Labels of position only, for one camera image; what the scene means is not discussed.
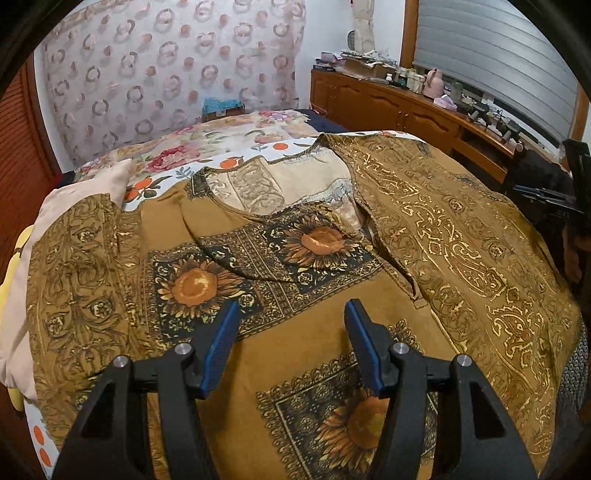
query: pink bottle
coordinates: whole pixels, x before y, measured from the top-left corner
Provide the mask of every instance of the pink bottle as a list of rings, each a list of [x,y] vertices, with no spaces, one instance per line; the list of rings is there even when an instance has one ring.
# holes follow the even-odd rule
[[[443,96],[443,73],[441,70],[433,69],[427,73],[427,81],[423,95],[432,99]]]

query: gray patterned cloth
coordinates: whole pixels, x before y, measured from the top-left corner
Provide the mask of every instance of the gray patterned cloth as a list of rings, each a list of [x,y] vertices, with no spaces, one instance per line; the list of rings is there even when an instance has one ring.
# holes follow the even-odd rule
[[[540,475],[541,479],[548,478],[559,465],[564,463],[583,430],[578,412],[583,402],[589,398],[590,392],[587,385],[588,365],[589,344],[587,342],[587,331],[583,325],[581,340],[562,374],[562,382],[558,389],[556,403],[554,443],[548,462]]]

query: jar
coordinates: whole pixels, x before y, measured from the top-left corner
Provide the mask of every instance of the jar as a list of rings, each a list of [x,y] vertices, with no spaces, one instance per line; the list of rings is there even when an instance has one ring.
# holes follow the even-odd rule
[[[423,92],[423,89],[425,88],[426,81],[427,81],[426,75],[419,75],[419,74],[415,75],[413,92],[418,93],[420,95]]]
[[[414,91],[414,79],[415,79],[415,73],[409,71],[407,73],[407,87],[410,91]]]
[[[408,76],[408,69],[406,69],[404,67],[400,67],[400,73],[398,75],[398,83],[400,85],[406,86],[407,76]]]
[[[464,85],[457,80],[452,82],[452,92],[450,97],[456,104],[460,104],[462,102],[462,92],[464,91]]]

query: dark blue blanket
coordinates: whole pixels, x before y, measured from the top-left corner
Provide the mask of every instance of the dark blue blanket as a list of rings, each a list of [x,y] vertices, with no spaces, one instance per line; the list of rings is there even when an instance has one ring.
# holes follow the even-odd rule
[[[317,114],[314,110],[298,110],[298,112],[307,115],[310,120],[306,123],[315,128],[318,132],[325,134],[344,134],[345,132],[348,132],[346,128],[343,128],[342,126],[337,125],[327,118]]]

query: wooden desk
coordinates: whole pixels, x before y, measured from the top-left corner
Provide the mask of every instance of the wooden desk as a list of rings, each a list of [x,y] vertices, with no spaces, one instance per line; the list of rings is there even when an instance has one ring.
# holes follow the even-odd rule
[[[342,73],[312,71],[311,105],[351,131],[398,130],[430,143],[451,157],[478,165],[502,183],[512,164],[514,145],[450,112],[423,95]]]

